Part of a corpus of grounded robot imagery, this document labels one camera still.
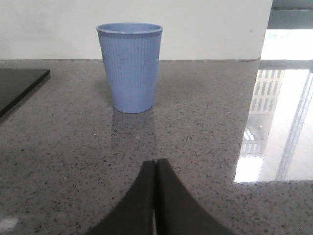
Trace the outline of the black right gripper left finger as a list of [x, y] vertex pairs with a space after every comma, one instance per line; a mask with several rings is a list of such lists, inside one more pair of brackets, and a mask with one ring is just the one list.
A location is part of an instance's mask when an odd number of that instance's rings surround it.
[[132, 186], [113, 210], [88, 235], [151, 235], [156, 164], [144, 161]]

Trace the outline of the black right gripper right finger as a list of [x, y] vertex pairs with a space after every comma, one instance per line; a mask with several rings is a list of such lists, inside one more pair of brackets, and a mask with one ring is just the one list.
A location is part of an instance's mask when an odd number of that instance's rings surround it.
[[156, 163], [156, 233], [158, 235], [231, 235], [192, 197], [167, 159]]

